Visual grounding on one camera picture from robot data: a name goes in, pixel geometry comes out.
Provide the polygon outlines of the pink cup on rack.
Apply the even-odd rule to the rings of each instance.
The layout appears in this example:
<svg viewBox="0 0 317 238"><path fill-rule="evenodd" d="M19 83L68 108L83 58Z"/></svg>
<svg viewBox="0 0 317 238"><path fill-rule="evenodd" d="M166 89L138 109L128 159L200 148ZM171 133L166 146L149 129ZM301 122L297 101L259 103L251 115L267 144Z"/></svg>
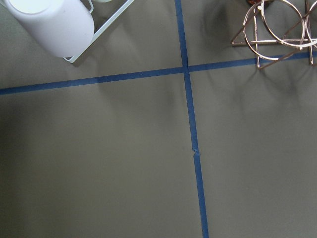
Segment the pink cup on rack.
<svg viewBox="0 0 317 238"><path fill-rule="evenodd" d="M80 0L5 0L7 10L51 55L68 58L85 51L94 21Z"/></svg>

